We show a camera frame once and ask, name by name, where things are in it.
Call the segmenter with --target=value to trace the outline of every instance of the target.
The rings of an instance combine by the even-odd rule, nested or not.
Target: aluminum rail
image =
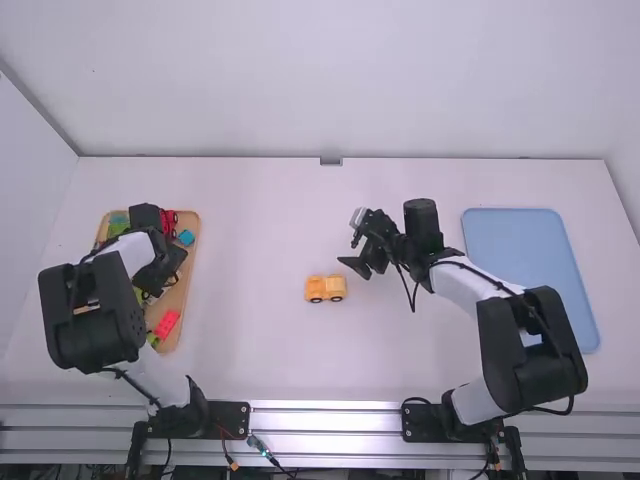
[[[408,444],[393,402],[253,401],[251,431],[289,467],[479,469],[482,445]],[[132,405],[0,405],[2,463],[124,463],[131,426],[144,419]],[[568,417],[522,414],[529,470],[640,472],[640,411],[578,407]],[[214,440],[173,440],[172,464],[226,465]],[[244,442],[228,442],[242,466],[269,466]],[[505,465],[509,457],[500,454]],[[149,440],[147,463],[164,463],[166,440]]]

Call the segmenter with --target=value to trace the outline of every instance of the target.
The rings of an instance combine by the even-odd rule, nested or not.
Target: white robotic arm
[[[382,210],[357,209],[351,247],[367,240],[358,257],[338,260],[366,280],[391,263],[402,277],[409,272],[416,288],[449,299],[478,322],[483,377],[443,394],[439,411],[450,437],[540,403],[568,397],[572,406],[587,388],[587,371],[558,293],[505,282],[445,247],[433,200],[405,202],[404,221],[400,233]],[[524,332],[539,341],[525,346]]]

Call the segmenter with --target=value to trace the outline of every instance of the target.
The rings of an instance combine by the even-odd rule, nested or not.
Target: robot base
[[[407,443],[485,443],[504,429],[498,419],[458,428],[454,434],[444,427],[446,414],[441,404],[406,404],[400,413],[402,439]]]
[[[211,401],[209,404],[209,425],[198,436],[207,440],[245,440],[249,435],[249,416],[251,406],[247,402]],[[147,438],[191,438],[181,435],[168,435],[166,432],[154,432],[149,426]]]

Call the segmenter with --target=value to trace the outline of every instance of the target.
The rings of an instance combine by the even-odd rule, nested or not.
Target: robotic arm
[[[391,263],[403,281],[402,269],[409,273],[416,290],[449,299],[478,322],[483,377],[443,394],[438,412],[447,435],[459,438],[473,425],[565,397],[572,407],[573,396],[587,388],[587,371],[558,293],[502,281],[445,247],[433,200],[405,202],[404,222],[403,234],[382,210],[357,209],[351,247],[362,237],[365,245],[358,257],[338,260],[365,280]],[[541,342],[524,346],[521,331]]]
[[[161,291],[186,253],[156,228],[141,228],[103,244],[77,265],[58,265],[38,276],[54,363],[126,380],[149,401],[156,433],[183,438],[202,433],[207,401],[193,380],[162,362],[146,342],[144,315],[131,285]]]

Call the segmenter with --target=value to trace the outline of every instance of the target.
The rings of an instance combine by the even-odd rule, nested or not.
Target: wooden tray
[[[176,213],[178,214],[176,232],[180,234],[184,229],[191,230],[196,239],[188,247],[182,245],[178,240],[174,241],[179,247],[189,252],[186,260],[180,266],[180,281],[175,286],[169,288],[156,302],[149,305],[145,310],[144,318],[147,321],[147,328],[149,330],[155,328],[167,310],[177,310],[180,312],[180,318],[167,339],[156,347],[156,351],[160,354],[171,353],[178,346],[180,333],[182,332],[182,322],[184,322],[185,319],[185,306],[187,304],[187,293],[189,292],[189,283],[191,281],[191,271],[196,256],[196,247],[198,246],[198,240],[200,238],[200,217],[198,214],[190,210],[176,210]],[[96,242],[104,242],[107,239],[109,218],[112,214],[128,215],[128,212],[124,210],[113,210],[102,217],[96,235]]]

